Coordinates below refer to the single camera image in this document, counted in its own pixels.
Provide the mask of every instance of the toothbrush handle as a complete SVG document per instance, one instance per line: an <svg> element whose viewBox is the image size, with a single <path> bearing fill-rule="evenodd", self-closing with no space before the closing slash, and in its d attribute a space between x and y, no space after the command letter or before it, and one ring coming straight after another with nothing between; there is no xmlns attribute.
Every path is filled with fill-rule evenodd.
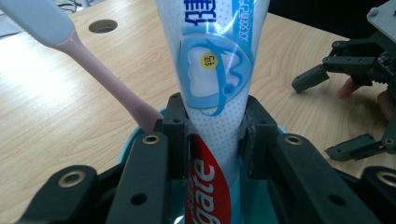
<svg viewBox="0 0 396 224"><path fill-rule="evenodd" d="M163 115L128 89L108 70L78 38L76 31L62 44L54 47L73 58L104 86L131 114L145 132L152 132L157 119Z"/></svg>

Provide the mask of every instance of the wooden table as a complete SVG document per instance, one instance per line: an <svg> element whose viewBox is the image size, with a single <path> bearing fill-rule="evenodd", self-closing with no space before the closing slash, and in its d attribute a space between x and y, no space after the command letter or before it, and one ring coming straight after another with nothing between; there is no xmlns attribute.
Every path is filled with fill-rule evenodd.
<svg viewBox="0 0 396 224"><path fill-rule="evenodd" d="M107 0L71 18L88 49L151 105L161 108L178 92L154 1ZM88 30L102 19L116 21L118 28L106 34ZM324 153L363 133L381 137L387 122L376 96L385 86L361 88L339 99L336 91L344 75L331 75L303 94L290 85L339 39L269 14L250 94L286 130L308 138L333 167L355 176L371 165L396 169L395 157L388 154L338 162ZM136 127L88 73L28 34L0 41L0 93L0 223L17 220L47 179L64 167L85 164L102 173L114 166Z"/></svg>

